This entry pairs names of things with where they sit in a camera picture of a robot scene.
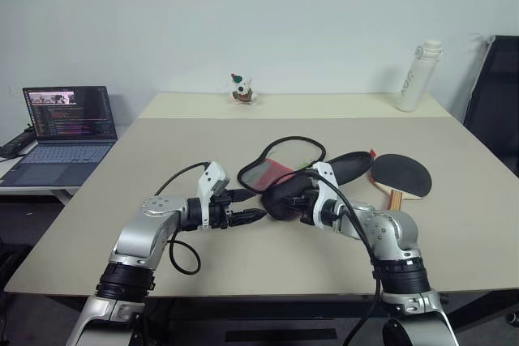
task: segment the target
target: paddle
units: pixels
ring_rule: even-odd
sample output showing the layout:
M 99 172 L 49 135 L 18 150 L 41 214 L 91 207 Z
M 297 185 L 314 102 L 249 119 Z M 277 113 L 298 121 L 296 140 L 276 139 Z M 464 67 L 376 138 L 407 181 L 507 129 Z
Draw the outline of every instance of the paddle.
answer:
M 431 175 L 422 164 L 398 154 L 377 157 L 371 166 L 371 178 L 390 196 L 390 210 L 400 210 L 402 199 L 423 198 L 432 187 Z

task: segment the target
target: white desk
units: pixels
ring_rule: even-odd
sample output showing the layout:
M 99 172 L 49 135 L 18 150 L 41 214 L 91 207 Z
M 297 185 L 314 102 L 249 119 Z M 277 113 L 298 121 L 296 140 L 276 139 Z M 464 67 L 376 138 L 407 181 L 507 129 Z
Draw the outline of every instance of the white desk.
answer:
M 256 107 L 244 107 L 228 105 L 226 96 L 157 95 L 47 230 L 6 291 L 91 294 L 121 228 L 172 173 L 199 160 L 217 160 L 235 178 L 269 142 L 286 135 L 320 141 L 328 158 L 373 148 L 419 160 L 431 172 L 432 191 L 423 200 L 404 202 L 402 209 L 417 221 L 431 286 L 440 291 L 519 286 L 519 180 L 429 96 L 415 113 L 395 110 L 380 95 L 261 97 Z M 290 104 L 268 108 L 281 101 Z M 180 177 L 165 193 L 195 196 L 199 174 Z M 342 189 L 351 199 L 387 204 L 367 176 Z M 257 206 L 253 199 L 233 209 Z M 373 292 L 371 265 L 358 241 L 297 220 L 267 216 L 235 229 L 180 236 L 199 251 L 202 270 L 181 275 L 165 255 L 151 296 Z M 175 250 L 185 266 L 193 265 L 189 254 Z
M 115 131 L 119 138 L 127 130 L 128 126 L 115 126 Z M 36 142 L 28 145 L 20 154 L 29 153 L 33 147 L 36 146 Z M 22 157 L 13 158 L 12 160 L 1 160 L 0 161 L 0 177 L 6 174 L 9 169 L 15 166 Z M 56 196 L 59 201 L 63 204 L 68 204 L 70 198 L 79 189 L 78 186 L 0 186 L 0 195 L 3 194 L 52 194 Z

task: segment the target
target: black cable on desk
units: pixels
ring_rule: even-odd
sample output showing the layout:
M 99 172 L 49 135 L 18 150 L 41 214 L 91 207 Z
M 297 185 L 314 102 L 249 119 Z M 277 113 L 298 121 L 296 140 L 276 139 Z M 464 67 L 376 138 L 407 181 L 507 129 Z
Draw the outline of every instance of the black cable on desk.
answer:
M 183 174 L 189 170 L 192 170 L 194 168 L 197 168 L 199 166 L 203 166 L 206 169 L 209 165 L 210 165 L 209 162 L 198 162 L 196 164 L 190 165 L 190 166 L 176 172 L 164 184 L 162 184 L 162 186 L 157 190 L 157 192 L 155 192 L 155 196 L 158 196 L 159 194 L 161 194 L 161 192 L 164 190 L 164 188 L 166 188 L 175 178 L 177 178 L 181 174 Z M 178 232 L 179 232 L 179 229 L 176 229 L 175 232 L 173 233 L 173 236 L 171 237 L 171 240 L 168 241 L 168 243 L 169 243 L 169 260 L 170 260 L 171 264 L 173 265 L 173 267 L 177 271 L 182 273 L 183 275 L 189 275 L 189 276 L 195 275 L 196 273 L 198 273 L 200 271 L 200 268 L 202 267 L 202 260 L 200 259 L 199 254 L 196 252 L 196 250 L 193 248 L 193 246 L 190 246 L 186 242 L 179 241 L 178 239 L 176 239 Z M 194 271 L 188 271 L 188 270 L 184 269 L 183 267 L 181 267 L 180 265 L 178 265 L 177 261 L 175 260 L 174 254 L 173 254 L 173 246 L 175 244 L 186 247 L 195 256 L 196 269 Z

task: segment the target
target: black cable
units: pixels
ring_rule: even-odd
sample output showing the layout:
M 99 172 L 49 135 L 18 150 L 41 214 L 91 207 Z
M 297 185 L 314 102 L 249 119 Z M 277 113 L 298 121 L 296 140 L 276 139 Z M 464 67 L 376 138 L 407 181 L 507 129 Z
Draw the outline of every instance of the black cable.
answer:
M 169 241 L 169 260 L 171 261 L 171 264 L 174 266 L 174 268 L 181 272 L 183 275 L 193 276 L 200 271 L 200 268 L 202 267 L 202 261 L 200 260 L 200 256 L 193 248 L 193 246 L 188 245 L 186 242 L 182 242 L 175 239 L 179 231 L 179 229 L 176 229 L 173 233 L 173 236 L 171 237 L 171 241 Z M 193 255 L 196 258 L 196 269 L 194 271 L 187 271 L 186 269 L 178 265 L 177 261 L 175 261 L 175 257 L 173 255 L 173 245 L 175 243 L 186 247 L 188 250 L 191 251 L 191 253 L 193 253 Z
M 164 184 L 162 184 L 161 188 L 159 188 L 157 190 L 157 192 L 155 192 L 155 196 L 158 196 L 159 194 L 161 194 L 161 192 L 164 190 L 164 188 L 166 188 L 175 178 L 177 178 L 178 176 L 180 176 L 181 174 L 187 172 L 188 170 L 192 170 L 194 168 L 196 168 L 197 166 L 204 166 L 205 168 L 207 168 L 209 166 L 210 163 L 208 162 L 198 162 L 196 164 L 193 164 L 193 165 L 190 165 L 188 166 L 187 168 L 184 168 L 182 169 L 180 172 L 176 172 L 173 176 L 171 176 L 167 182 L 165 182 Z
M 344 194 L 342 192 L 340 192 L 339 189 L 336 188 L 328 179 L 326 179 L 325 177 L 323 177 L 320 174 L 313 172 L 311 170 L 297 171 L 297 172 L 294 172 L 293 175 L 294 176 L 308 176 L 308 177 L 314 178 L 315 180 L 320 180 L 324 184 L 326 184 L 326 186 L 331 188 L 333 190 L 333 192 L 335 192 L 337 194 L 337 196 L 342 200 L 342 202 L 346 206 L 346 209 L 348 210 L 348 212 L 346 212 L 345 214 L 348 216 L 348 219 L 350 220 L 351 224 L 354 226 L 355 231 L 357 232 L 362 243 L 366 247 L 367 253 L 370 256 L 371 263 L 373 265 L 375 265 L 375 263 L 377 262 L 375 253 L 373 252 L 373 249 L 371 248 L 371 246 L 367 240 L 366 234 L 364 233 L 364 230 L 362 229 L 362 226 L 360 224 L 360 221 L 358 220 L 357 214 L 355 214 L 354 208 L 351 206 L 350 201 L 344 196 Z M 370 318 L 371 314 L 373 313 L 373 310 L 375 309 L 377 303 L 379 302 L 380 284 L 381 284 L 380 277 L 376 273 L 374 273 L 373 276 L 375 277 L 375 282 L 376 282 L 375 295 L 373 296 L 373 300 L 371 301 L 370 307 L 368 308 L 367 312 L 364 314 L 364 316 L 362 316 L 360 318 L 360 320 L 357 322 L 355 327 L 350 331 L 350 333 L 346 337 L 346 339 L 343 343 L 343 346 L 347 346 L 351 342 L 351 340 L 355 337 L 355 335 L 358 333 L 358 331 L 361 329 L 361 327 L 364 325 L 364 323 Z
M 373 314 L 373 310 L 375 309 L 376 305 L 379 302 L 380 299 L 380 278 L 376 277 L 376 287 L 375 287 L 375 296 L 373 297 L 373 300 L 371 301 L 370 308 L 367 309 L 367 312 L 360 318 L 360 320 L 357 322 L 354 328 L 351 329 L 348 336 L 346 336 L 346 339 L 344 340 L 344 343 L 342 346 L 348 346 L 351 342 L 351 340 L 354 338 L 355 335 L 357 335 L 358 331 L 361 329 L 361 327 L 364 325 L 364 323 L 370 318 L 371 314 Z
M 162 186 L 157 190 L 157 192 L 155 192 L 155 196 L 158 196 L 159 194 L 161 194 L 161 192 L 164 190 L 164 188 L 166 188 L 175 178 L 177 178 L 181 174 L 187 172 L 188 170 L 197 168 L 199 166 L 203 166 L 206 169 L 209 165 L 210 165 L 209 162 L 198 162 L 196 164 L 188 166 L 187 168 L 182 169 L 179 172 L 176 172 L 164 184 L 162 184 Z M 183 275 L 192 276 L 192 275 L 195 275 L 196 273 L 198 273 L 200 271 L 200 268 L 202 267 L 202 261 L 200 260 L 199 254 L 196 252 L 196 250 L 192 246 L 188 245 L 186 242 L 182 242 L 182 241 L 179 241 L 178 239 L 176 239 L 177 234 L 178 234 L 179 231 L 180 231 L 179 228 L 175 229 L 175 232 L 173 233 L 173 236 L 171 237 L 171 240 L 168 241 L 168 243 L 169 243 L 169 260 L 170 260 L 171 264 L 173 265 L 173 267 L 177 271 L 179 271 Z M 175 244 L 180 245 L 180 246 L 184 246 L 188 250 L 190 250 L 191 253 L 193 253 L 193 255 L 196 258 L 196 269 L 194 271 L 188 271 L 188 270 L 184 269 L 183 267 L 181 267 L 180 265 L 178 265 L 177 261 L 175 260 L 174 254 L 173 254 L 173 246 Z

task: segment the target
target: wooden paddle handle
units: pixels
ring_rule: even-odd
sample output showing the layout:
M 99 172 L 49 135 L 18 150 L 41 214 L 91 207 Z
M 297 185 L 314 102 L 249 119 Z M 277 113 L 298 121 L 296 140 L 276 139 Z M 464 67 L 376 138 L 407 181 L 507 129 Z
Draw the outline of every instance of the wooden paddle handle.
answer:
M 389 196 L 389 210 L 400 210 L 402 207 L 402 193 L 399 190 L 391 190 Z

